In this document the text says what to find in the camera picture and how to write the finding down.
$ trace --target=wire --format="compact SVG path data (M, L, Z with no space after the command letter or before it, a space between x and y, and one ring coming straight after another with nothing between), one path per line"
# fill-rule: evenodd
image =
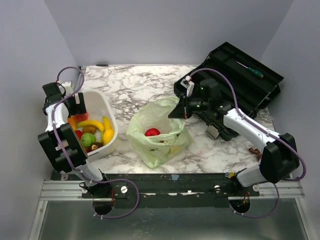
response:
M240 213L240 212L237 212L233 207L232 205L229 203L229 206L230 208L233 210L233 212L239 216L242 216L242 217L245 217L245 218L250 218L250 219L261 219L261 218L265 218L265 217L268 217L270 215L272 215L275 211L277 211L277 209L279 208L279 203L280 203L280 194L279 194L279 190L277 188L277 186L273 183L274 185L274 188L275 188L275 191L276 191L276 204L275 204L275 207L268 213L266 214L263 214L263 215L260 215L260 216L254 216L254 215L249 215L249 214L243 214L243 213Z
M245 194L244 194L244 198L242 200L242 202L245 204L246 203L246 197L248 197L248 201L249 201L249 194L248 192L246 191Z
M68 95L68 96L66 96L65 98L61 99L60 101L58 101L58 102L54 105L53 110L52 110L52 112L51 112L51 120L52 120L52 127L53 127L54 135L55 135L56 140L57 140L58 144L60 145L61 150L62 150L62 152L64 153L65 158L66 158L67 162L69 163L71 169L72 169L73 171L76 171L76 172L80 173L80 174L83 176L84 179L86 179L86 180L88 180L88 181L90 181L90 182L96 183L96 184L109 184L109 183L114 183L114 182L127 182L127 183L130 183L130 184L132 184L132 185L134 186L134 188L135 188L135 190L136 190L137 198L136 198L136 203L135 203L134 207L133 207L129 212L127 212L127 213L125 213L125 214L122 214L122 215L119 215L119 216L106 216L106 215L98 215L98 214L96 213L95 209L93 208L94 213L95 213L96 215L102 217L102 218L105 218L105 219L118 219L118 218L123 218L123 217L128 216L129 214L131 214L131 213L137 208L137 206L138 206L138 204L139 204L140 198L139 198L139 189L138 189L137 185L136 185L133 181L131 181L131 180L122 179L122 178L112 179L112 180L107 180L107 181L97 181L97 180L88 178L86 175L82 174L82 172L80 172L79 170L77 170L77 169L75 168L74 164L72 163L72 161L71 161L71 159L70 159L70 157L69 157L69 155L68 155L68 153L67 153L67 151L66 151L64 145L62 144L62 141L61 141L61 139L60 139L60 137L59 137L59 135L58 135L58 131L57 131L56 124L55 124L55 111L56 111L57 107L58 107L60 104L62 104L65 100L67 100L68 98L70 98L72 95L77 94L77 93L80 91L81 87L83 86L83 84L84 84L84 82L85 82L85 75L84 75L84 73L83 73L78 67L74 67L74 66L67 66L67 67L64 67L63 69L61 69L61 70L59 71L57 77L56 77L56 82L59 82L59 77L60 77L61 73L62 73L63 71L65 71L65 70L67 70L67 69L75 69L75 70L79 71L80 74L81 74L81 83L79 84L78 88L77 88L73 93L71 93L70 95Z
M236 93L235 93L235 90L234 88L232 87L230 81L219 71L217 70L214 70L214 69L211 69L211 68L200 68L200 69L197 69L196 71L192 72L189 76L192 77L194 74L200 72L200 71L211 71L211 72L214 72L218 75L220 75L223 80L226 81L226 83L229 85L230 89L231 89L231 92L232 92L232 96L233 96L233 100L234 100L234 107L237 111L237 113L240 115L241 118L243 118L245 121L247 121L249 124L251 124L253 127L255 127L256 129L260 130L261 132L263 132L264 134L268 134L268 132L266 130L264 130L262 127L260 127L259 125L257 125L256 123L252 122L251 120L249 120L248 118L246 118L245 115L242 114L242 112L239 110L239 107L238 107L238 102L237 102L237 97L236 97ZM296 178L284 178L282 180L285 180L285 181L299 181L301 179L303 179L307 173L307 166L306 166L306 163L305 161L303 160L302 156L296 151L294 150L289 144L287 144L285 141L283 141L282 139L280 139L278 136L275 136L271 133L269 133L269 136L272 137L273 139L276 139L278 140L280 143L282 143L283 145L285 145L294 155L296 155L298 157L298 159L300 160L301 162L301 165L302 165L302 174L300 177L296 177Z
M56 82L56 84L58 84L59 86L61 86L64 89L64 93L62 94L62 97L64 98L66 96L66 93L67 93L66 88L59 82Z

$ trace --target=banana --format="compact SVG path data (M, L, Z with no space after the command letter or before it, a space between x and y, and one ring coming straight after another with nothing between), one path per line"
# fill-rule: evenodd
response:
M77 127L81 128L81 127L85 127L85 126L95 126L97 129L99 129L99 131L101 132L101 136L104 135L105 132L105 127L104 125L96 120L85 120L85 121L81 121L77 124Z
M104 134L103 134L103 145L107 145L111 139L114 137L115 134L115 130L113 130L112 128L108 128L105 130Z
M109 119L106 116L102 117L102 121L103 121L103 125L104 125L104 130L112 128L111 127L111 123L110 123Z

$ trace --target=green plastic bag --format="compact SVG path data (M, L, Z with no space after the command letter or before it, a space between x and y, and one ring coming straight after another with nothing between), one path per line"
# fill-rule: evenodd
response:
M185 119L168 118L178 102L179 98L172 96L150 102L141 107L129 123L126 136L150 168L168 162L193 141L185 129ZM151 128L161 134L145 136Z

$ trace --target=white wall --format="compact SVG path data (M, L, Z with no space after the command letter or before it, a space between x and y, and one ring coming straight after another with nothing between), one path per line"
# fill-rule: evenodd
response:
M228 41L260 59L293 0L45 0L77 62L200 64Z
M46 126L41 86L77 64L42 0L1 1L0 36L0 239L24 240L52 170L37 139Z
M320 236L320 1L295 0L262 57L284 76L281 94L270 105L280 133L291 133L307 166L302 186Z

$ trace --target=screw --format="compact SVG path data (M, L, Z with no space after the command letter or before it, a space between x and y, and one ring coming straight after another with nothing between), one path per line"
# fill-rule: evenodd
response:
M122 187L121 187L121 192L122 192L123 194L125 194L126 192L128 192L128 188L127 188L126 186L122 186Z
M253 185L252 186L252 189L253 189L253 191L255 191L255 192L259 192L259 186L258 185Z

